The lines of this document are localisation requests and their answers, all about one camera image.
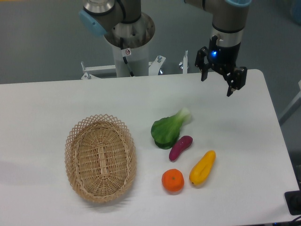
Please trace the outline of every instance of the plastic fruit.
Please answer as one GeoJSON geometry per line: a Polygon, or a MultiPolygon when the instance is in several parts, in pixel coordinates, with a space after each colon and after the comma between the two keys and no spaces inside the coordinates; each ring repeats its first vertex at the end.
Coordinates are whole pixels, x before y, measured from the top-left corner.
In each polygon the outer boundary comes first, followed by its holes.
{"type": "Polygon", "coordinates": [[[183,174],[177,169],[170,169],[162,175],[162,185],[169,192],[178,192],[184,187],[183,174]]]}
{"type": "Polygon", "coordinates": [[[203,158],[192,168],[189,174],[189,180],[194,185],[200,185],[203,183],[210,174],[211,168],[215,161],[215,151],[208,151],[203,158]]]}
{"type": "Polygon", "coordinates": [[[150,130],[155,144],[162,149],[173,147],[180,136],[182,124],[189,121],[190,118],[189,109],[184,107],[175,115],[155,121],[150,130]]]}
{"type": "Polygon", "coordinates": [[[190,136],[183,136],[181,139],[179,139],[169,153],[169,160],[176,161],[180,154],[190,147],[192,141],[193,139],[190,136]]]}

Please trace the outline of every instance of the gray floor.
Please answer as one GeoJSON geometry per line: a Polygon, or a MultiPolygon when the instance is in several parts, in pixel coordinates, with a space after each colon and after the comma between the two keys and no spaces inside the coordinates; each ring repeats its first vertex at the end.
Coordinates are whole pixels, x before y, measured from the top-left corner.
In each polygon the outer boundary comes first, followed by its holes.
{"type": "MultiPolygon", "coordinates": [[[[263,71],[277,115],[300,91],[301,80],[301,26],[282,2],[253,0],[237,60],[263,71]]],[[[78,80],[81,61],[112,65],[110,47],[79,21],[81,8],[81,0],[0,2],[0,84],[78,80]]],[[[198,72],[195,55],[208,45],[212,16],[182,0],[142,0],[142,8],[156,25],[150,60],[161,54],[167,57],[164,72],[179,73],[187,49],[190,72],[198,72]]],[[[301,164],[300,125],[301,109],[282,126],[294,164],[301,164]]]]}

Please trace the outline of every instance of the orange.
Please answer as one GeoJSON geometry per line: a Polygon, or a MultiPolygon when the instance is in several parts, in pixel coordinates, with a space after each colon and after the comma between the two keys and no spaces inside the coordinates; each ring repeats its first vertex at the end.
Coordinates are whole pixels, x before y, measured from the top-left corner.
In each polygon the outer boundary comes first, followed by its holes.
{"type": "Polygon", "coordinates": [[[170,192],[180,191],[184,187],[183,174],[177,169],[170,169],[162,175],[162,185],[170,192]]]}

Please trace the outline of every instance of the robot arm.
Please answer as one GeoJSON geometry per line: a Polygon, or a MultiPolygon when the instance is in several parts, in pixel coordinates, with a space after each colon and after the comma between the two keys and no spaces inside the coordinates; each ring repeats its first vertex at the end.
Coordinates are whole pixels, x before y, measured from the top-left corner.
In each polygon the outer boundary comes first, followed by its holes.
{"type": "MultiPolygon", "coordinates": [[[[236,67],[236,59],[251,1],[184,0],[213,14],[209,47],[198,51],[195,66],[202,73],[202,81],[210,68],[221,74],[229,86],[227,96],[246,83],[247,68],[236,67]]],[[[114,46],[138,48],[154,35],[153,21],[141,13],[141,0],[83,0],[83,3],[84,9],[79,13],[83,24],[94,35],[105,35],[114,46]]]]}
{"type": "Polygon", "coordinates": [[[102,36],[119,23],[132,24],[141,17],[141,0],[83,0],[79,17],[95,36],[102,36]]]}
{"type": "Polygon", "coordinates": [[[184,0],[185,3],[213,14],[209,48],[197,53],[195,66],[207,78],[208,69],[221,74],[228,83],[227,96],[246,83],[246,67],[236,67],[243,30],[252,0],[184,0]]]}

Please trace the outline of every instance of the toy mango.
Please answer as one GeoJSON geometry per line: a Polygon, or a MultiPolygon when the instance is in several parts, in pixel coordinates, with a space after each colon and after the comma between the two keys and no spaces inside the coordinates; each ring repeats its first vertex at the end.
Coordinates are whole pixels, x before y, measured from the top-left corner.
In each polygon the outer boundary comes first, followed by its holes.
{"type": "Polygon", "coordinates": [[[192,168],[189,180],[194,185],[203,183],[210,174],[211,168],[216,158],[215,151],[208,151],[203,158],[192,168]]]}

